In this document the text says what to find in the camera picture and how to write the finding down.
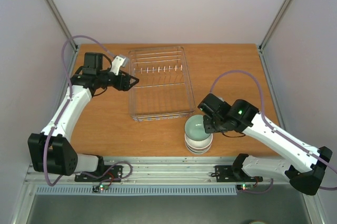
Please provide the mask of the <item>teal patterned ceramic bowl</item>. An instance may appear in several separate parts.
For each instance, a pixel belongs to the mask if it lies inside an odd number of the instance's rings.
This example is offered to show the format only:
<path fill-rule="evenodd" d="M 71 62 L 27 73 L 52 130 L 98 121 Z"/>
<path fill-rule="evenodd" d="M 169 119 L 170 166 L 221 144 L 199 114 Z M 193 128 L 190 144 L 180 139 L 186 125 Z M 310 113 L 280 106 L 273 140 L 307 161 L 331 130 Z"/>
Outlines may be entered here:
<path fill-rule="evenodd" d="M 186 121 L 184 130 L 187 137 L 195 141 L 203 141 L 211 135 L 205 132 L 202 115 L 191 116 Z"/>

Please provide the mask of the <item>white and orange bowl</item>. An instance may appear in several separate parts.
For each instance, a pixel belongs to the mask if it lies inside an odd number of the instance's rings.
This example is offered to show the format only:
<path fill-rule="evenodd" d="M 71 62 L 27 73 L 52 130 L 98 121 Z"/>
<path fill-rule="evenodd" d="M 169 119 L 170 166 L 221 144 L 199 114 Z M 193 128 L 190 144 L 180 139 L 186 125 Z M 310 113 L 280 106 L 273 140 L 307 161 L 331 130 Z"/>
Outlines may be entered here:
<path fill-rule="evenodd" d="M 210 134 L 204 140 L 193 140 L 187 134 L 185 134 L 185 144 L 187 146 L 189 146 L 190 148 L 194 148 L 194 149 L 209 148 L 212 145 L 212 141 L 213 141 L 213 135 L 212 134 Z"/>

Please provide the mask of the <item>chrome wire dish rack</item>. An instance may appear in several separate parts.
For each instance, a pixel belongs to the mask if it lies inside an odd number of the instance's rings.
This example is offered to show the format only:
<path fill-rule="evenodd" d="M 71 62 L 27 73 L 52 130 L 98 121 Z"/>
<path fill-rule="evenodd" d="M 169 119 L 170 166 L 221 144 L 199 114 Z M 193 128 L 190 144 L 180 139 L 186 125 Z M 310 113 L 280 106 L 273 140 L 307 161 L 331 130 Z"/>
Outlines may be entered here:
<path fill-rule="evenodd" d="M 185 50 L 181 46 L 129 51 L 129 73 L 139 83 L 129 93 L 135 121 L 180 118 L 195 112 Z"/>

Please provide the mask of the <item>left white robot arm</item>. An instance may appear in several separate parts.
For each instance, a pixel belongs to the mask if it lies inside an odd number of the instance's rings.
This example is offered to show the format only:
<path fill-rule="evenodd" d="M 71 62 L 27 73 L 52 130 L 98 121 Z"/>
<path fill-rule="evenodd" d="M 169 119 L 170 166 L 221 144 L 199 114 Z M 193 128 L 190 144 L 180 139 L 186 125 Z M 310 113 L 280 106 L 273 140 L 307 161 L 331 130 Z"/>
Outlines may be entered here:
<path fill-rule="evenodd" d="M 129 91 L 139 79 L 122 70 L 127 57 L 115 56 L 108 61 L 107 69 L 103 69 L 104 58 L 102 53 L 85 53 L 84 64 L 70 78 L 70 86 L 51 121 L 40 133 L 29 136 L 27 143 L 35 171 L 63 176 L 87 172 L 94 181 L 105 177 L 102 157 L 78 154 L 70 143 L 72 132 L 97 90 L 113 87 Z"/>

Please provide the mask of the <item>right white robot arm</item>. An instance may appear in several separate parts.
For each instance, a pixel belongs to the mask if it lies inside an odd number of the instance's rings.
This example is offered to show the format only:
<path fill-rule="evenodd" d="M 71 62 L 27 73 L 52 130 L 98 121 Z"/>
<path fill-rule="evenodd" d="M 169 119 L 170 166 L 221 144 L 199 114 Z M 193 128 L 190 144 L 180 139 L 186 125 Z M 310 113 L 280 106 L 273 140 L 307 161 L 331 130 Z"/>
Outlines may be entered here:
<path fill-rule="evenodd" d="M 314 196 L 320 189 L 332 150 L 306 144 L 263 117 L 258 108 L 238 99 L 233 105 L 209 93 L 198 105 L 204 113 L 206 133 L 235 131 L 263 143 L 280 159 L 257 158 L 239 154 L 232 164 L 235 181 L 247 177 L 271 178 L 289 182 L 297 191 Z"/>

